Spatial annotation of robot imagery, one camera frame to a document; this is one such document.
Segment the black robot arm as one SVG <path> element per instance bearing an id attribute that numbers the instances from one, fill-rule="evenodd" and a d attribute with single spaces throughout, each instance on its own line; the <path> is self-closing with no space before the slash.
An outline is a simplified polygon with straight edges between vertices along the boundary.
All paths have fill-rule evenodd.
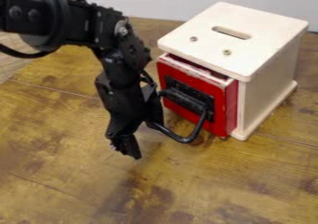
<path id="1" fill-rule="evenodd" d="M 0 0 L 0 32 L 16 33 L 36 49 L 20 52 L 0 44 L 0 52 L 36 59 L 61 46 L 90 48 L 102 72 L 94 85 L 111 115 L 105 138 L 115 151 L 141 158 L 133 132 L 141 124 L 163 122 L 156 84 L 145 72 L 149 49 L 121 12 L 85 0 Z"/>

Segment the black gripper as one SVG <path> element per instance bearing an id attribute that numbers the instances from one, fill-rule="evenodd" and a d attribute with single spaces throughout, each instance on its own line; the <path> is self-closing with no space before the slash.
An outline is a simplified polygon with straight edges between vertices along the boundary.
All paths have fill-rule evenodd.
<path id="1" fill-rule="evenodd" d="M 133 132 L 143 122 L 147 126 L 164 124 L 163 106 L 156 95 L 156 83 L 143 71 L 132 80 L 119 76 L 108 76 L 104 72 L 94 81 L 102 106 L 111 114 L 105 130 L 105 138 L 111 147 L 131 156 L 141 158 L 141 152 Z"/>

